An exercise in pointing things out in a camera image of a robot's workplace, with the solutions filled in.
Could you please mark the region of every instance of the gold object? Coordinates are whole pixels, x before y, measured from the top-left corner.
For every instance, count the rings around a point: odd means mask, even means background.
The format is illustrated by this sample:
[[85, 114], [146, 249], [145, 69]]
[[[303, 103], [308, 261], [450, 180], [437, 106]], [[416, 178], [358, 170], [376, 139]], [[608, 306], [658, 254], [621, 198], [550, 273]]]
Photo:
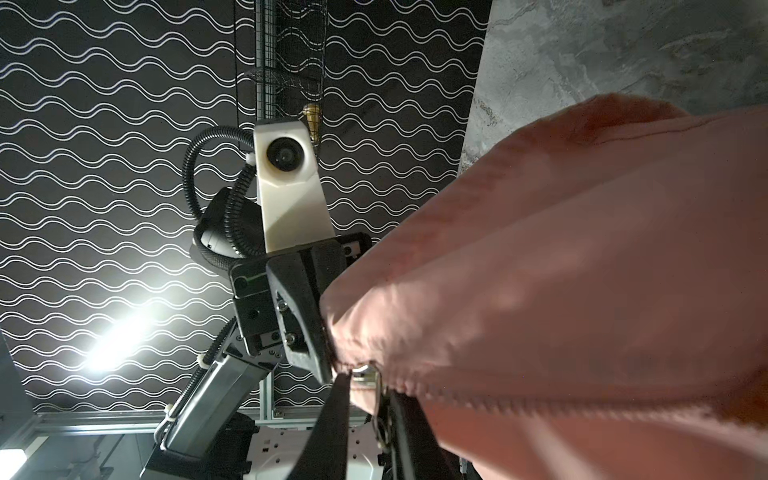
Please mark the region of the gold object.
[[312, 143], [317, 145], [320, 143], [320, 117], [322, 110], [318, 104], [306, 104], [301, 111], [306, 117], [306, 124], [310, 128], [310, 138]]

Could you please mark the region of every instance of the wavy patterned wall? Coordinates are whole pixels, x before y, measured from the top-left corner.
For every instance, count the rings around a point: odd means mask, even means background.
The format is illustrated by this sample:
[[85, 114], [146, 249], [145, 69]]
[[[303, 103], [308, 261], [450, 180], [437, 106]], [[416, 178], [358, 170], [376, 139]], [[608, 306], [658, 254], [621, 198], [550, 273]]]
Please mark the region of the wavy patterned wall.
[[[380, 238], [456, 175], [489, 4], [330, 4], [323, 185], [337, 229]], [[253, 124], [253, 7], [0, 1], [0, 328], [37, 411], [160, 409], [231, 314], [187, 255], [179, 167], [202, 128]], [[202, 198], [241, 162], [233, 144], [204, 151]], [[136, 318], [152, 333], [134, 355], [91, 368]], [[288, 367], [275, 392], [324, 397]]]

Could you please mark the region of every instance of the camera lens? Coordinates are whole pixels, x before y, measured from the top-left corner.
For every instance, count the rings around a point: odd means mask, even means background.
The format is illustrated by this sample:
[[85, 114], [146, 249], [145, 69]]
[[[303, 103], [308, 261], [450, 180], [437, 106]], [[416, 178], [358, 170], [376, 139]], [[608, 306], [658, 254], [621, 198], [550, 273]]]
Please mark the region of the camera lens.
[[282, 137], [266, 148], [266, 158], [278, 169], [290, 172], [301, 167], [304, 161], [304, 150], [294, 139]]

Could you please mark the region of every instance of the gray marble surface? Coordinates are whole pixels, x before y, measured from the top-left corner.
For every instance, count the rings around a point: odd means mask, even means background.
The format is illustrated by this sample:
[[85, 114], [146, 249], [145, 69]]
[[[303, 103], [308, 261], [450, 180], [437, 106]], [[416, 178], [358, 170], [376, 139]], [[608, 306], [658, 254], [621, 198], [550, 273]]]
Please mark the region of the gray marble surface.
[[767, 0], [495, 0], [462, 168], [600, 93], [693, 114], [768, 103]]

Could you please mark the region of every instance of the pink fabric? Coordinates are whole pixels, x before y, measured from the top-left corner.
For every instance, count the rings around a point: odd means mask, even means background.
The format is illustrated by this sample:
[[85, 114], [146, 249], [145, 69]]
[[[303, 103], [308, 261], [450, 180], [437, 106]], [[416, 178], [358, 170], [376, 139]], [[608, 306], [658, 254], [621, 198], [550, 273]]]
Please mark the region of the pink fabric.
[[[669, 414], [509, 413], [700, 404], [690, 421], [753, 386], [768, 353], [767, 152], [766, 107], [699, 118], [615, 94], [516, 131], [325, 292], [338, 367], [374, 362], [441, 442], [509, 478], [571, 478], [542, 447], [560, 441], [608, 478], [685, 463], [692, 444], [747, 472], [760, 433], [722, 447]], [[639, 466], [608, 461], [621, 439]], [[688, 472], [726, 478], [707, 462]]]

